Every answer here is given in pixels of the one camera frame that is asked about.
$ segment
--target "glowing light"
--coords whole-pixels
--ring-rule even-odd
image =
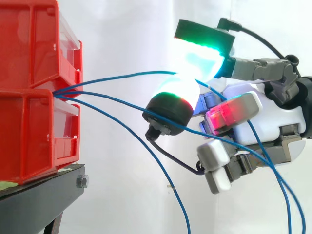
[[[202,82],[208,82],[220,70],[224,57],[208,46],[174,39],[175,71]]]
[[[161,84],[155,95],[159,93],[171,93],[186,100],[193,110],[199,99],[200,89],[197,82],[188,76],[176,74],[168,77]]]

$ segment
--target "red storage bin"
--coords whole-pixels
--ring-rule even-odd
[[[79,112],[48,90],[0,89],[0,181],[23,184],[77,161]]]
[[[0,35],[0,88],[54,91],[82,82],[82,43],[56,0],[0,0]]]

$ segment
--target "white wall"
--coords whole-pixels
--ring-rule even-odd
[[[312,75],[311,17],[308,1],[297,0],[59,0],[59,7],[83,42],[84,80],[170,68],[169,41],[178,19],[211,27],[231,17],[258,32],[283,54],[301,59],[303,75]],[[273,57],[259,42],[237,34],[236,56]],[[85,87],[144,107],[164,76],[129,78]],[[80,99],[118,117],[142,138],[148,124],[141,112],[109,100]],[[189,124],[197,128],[199,118]],[[183,132],[162,136],[159,144],[195,165],[200,136]],[[299,197],[312,233],[312,144],[299,159],[279,170]],[[196,176],[157,153],[185,205],[192,233],[286,233],[286,206],[269,169],[258,169],[233,183],[224,194],[212,195],[203,176]],[[60,234],[186,234],[183,213],[164,174],[140,143],[126,130],[82,107],[80,162],[90,177],[84,195],[63,215]],[[292,202],[293,233],[301,220]]]

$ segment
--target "metal bolt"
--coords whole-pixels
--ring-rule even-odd
[[[89,177],[87,175],[80,175],[77,178],[77,188],[87,188],[89,185]]]

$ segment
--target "blue wire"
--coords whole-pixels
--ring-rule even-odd
[[[202,85],[202,86],[205,86],[206,88],[209,88],[211,91],[213,91],[215,94],[217,94],[222,100],[227,100],[227,98],[222,95],[220,92],[218,92],[216,89],[214,89],[213,87],[211,87],[210,85],[207,85],[199,80],[197,80],[197,83]],[[258,136],[258,133],[257,131],[255,130],[253,124],[251,123],[250,120],[247,121],[250,128],[252,129],[252,132],[258,142],[258,145],[260,146],[264,156],[268,159],[269,163],[273,164],[272,160],[271,160],[271,157],[269,156],[268,152],[266,151],[266,149],[264,148],[259,136]],[[286,207],[287,207],[287,221],[288,221],[288,233],[289,234],[292,234],[292,216],[291,216],[291,206],[290,206],[290,203],[289,203],[289,200],[288,200],[288,196],[287,196],[287,193],[285,191],[285,188],[281,182],[281,180],[278,178],[278,176],[275,174],[276,178],[277,178],[277,182],[282,190],[282,193],[284,195],[284,199],[285,199],[285,202],[286,202]],[[302,223],[302,232],[305,233],[305,223]]]
[[[179,125],[167,118],[164,118],[163,116],[160,116],[156,113],[153,113],[151,111],[148,111],[144,108],[141,108],[141,107],[138,107],[138,106],[135,106],[133,104],[130,104],[128,102],[125,102],[123,100],[120,100],[120,99],[117,99],[117,98],[114,98],[114,97],[111,97],[109,95],[103,95],[103,94],[97,94],[97,93],[93,93],[93,92],[86,92],[86,91],[72,91],[72,92],[65,92],[65,93],[62,93],[62,95],[66,95],[66,94],[87,94],[87,95],[94,95],[94,96],[97,96],[97,97],[102,97],[102,98],[107,98],[107,99],[110,99],[110,100],[113,100],[113,101],[116,101],[116,102],[119,102],[119,103],[122,103],[124,105],[127,105],[129,107],[132,107],[132,108],[135,108],[137,110],[140,110],[140,111],[143,111],[143,112],[146,112],[150,115],[153,115],[167,123],[170,123],[178,128],[181,128],[181,129],[184,129],[190,133],[194,133],[194,134],[197,134],[197,135],[201,135],[201,136],[204,136],[204,137],[209,137],[209,138],[213,138],[213,139],[218,139],[220,141],[223,141],[223,142],[226,142],[230,145],[233,145],[239,149],[242,149],[242,150],[245,150],[249,153],[251,153],[252,155],[254,155],[256,158],[258,158],[259,160],[261,160],[262,162],[264,162],[265,164],[267,164],[275,173],[275,175],[281,180],[281,182],[286,186],[287,190],[291,193],[291,195],[293,196],[293,199],[295,200],[295,203],[296,205],[298,206],[298,209],[299,209],[299,212],[300,212],[300,216],[301,216],[301,219],[302,219],[302,233],[305,234],[306,232],[306,221],[305,221],[305,217],[304,217],[304,213],[303,213],[303,210],[301,208],[301,205],[300,205],[300,202],[299,200],[297,199],[295,193],[292,191],[292,189],[289,187],[289,185],[286,183],[286,181],[282,178],[282,176],[279,174],[279,172],[276,170],[276,168],[274,167],[273,164],[271,164],[269,161],[267,161],[265,158],[263,158],[260,154],[258,154],[257,152],[243,146],[243,145],[239,145],[235,142],[232,142],[230,140],[227,140],[227,139],[224,139],[224,138],[220,138],[218,136],[215,136],[215,135],[212,135],[212,134],[206,134],[206,133],[202,133],[202,132],[199,132],[199,131],[196,131],[196,130],[193,130],[193,129],[189,129],[185,126],[182,126],[182,125]],[[63,98],[63,96],[60,96],[60,95],[55,95],[55,97],[57,98]]]
[[[158,165],[160,166],[160,168],[162,169],[163,173],[165,174],[166,178],[168,179],[169,181],[169,184],[171,186],[171,188],[173,189],[174,193],[175,193],[175,196],[181,206],[181,209],[183,211],[183,214],[184,214],[184,217],[185,217],[185,221],[186,221],[186,225],[187,225],[187,232],[188,234],[191,234],[191,226],[190,226],[190,222],[189,222],[189,218],[187,216],[187,213],[186,213],[186,210],[183,206],[183,203],[180,199],[180,196],[179,194],[177,193],[177,190],[170,178],[170,176],[168,175],[166,169],[164,168],[164,166],[161,164],[161,162],[159,161],[159,159],[157,158],[157,156],[154,154],[154,152],[150,149],[150,147],[148,147],[148,145],[131,129],[129,128],[126,124],[124,124],[123,122],[121,122],[119,119],[115,118],[114,116],[108,114],[107,112],[93,106],[93,105],[90,105],[84,101],[80,101],[80,100],[77,100],[77,99],[74,99],[74,98],[70,98],[70,97],[64,97],[62,95],[57,95],[56,97],[58,98],[61,98],[61,99],[66,99],[66,100],[70,100],[70,101],[74,101],[74,102],[77,102],[77,103],[80,103],[82,105],[85,105],[87,107],[90,107],[91,109],[93,110],[96,110],[100,113],[102,113],[103,115],[107,116],[108,118],[112,119],[113,121],[119,123],[122,127],[124,127],[125,129],[127,129],[149,152],[150,154],[153,156],[153,158],[156,160],[156,162],[158,163]]]
[[[123,78],[130,78],[130,77],[136,77],[136,76],[142,76],[142,75],[151,75],[151,74],[167,74],[167,75],[174,75],[176,72],[168,72],[168,71],[149,71],[149,72],[138,72],[138,73],[133,73],[129,75],[123,75],[123,76],[117,76],[117,77],[108,77],[108,78],[102,78],[102,79],[95,79],[95,80],[90,80],[86,81],[80,84],[75,84],[72,86],[68,86],[63,89],[58,89],[53,92],[53,94],[58,94],[60,92],[64,92],[66,90],[70,90],[79,86],[87,85],[87,84],[93,84],[93,83],[98,83],[98,82],[103,82],[103,81],[108,81],[108,80],[114,80],[114,79],[123,79]]]

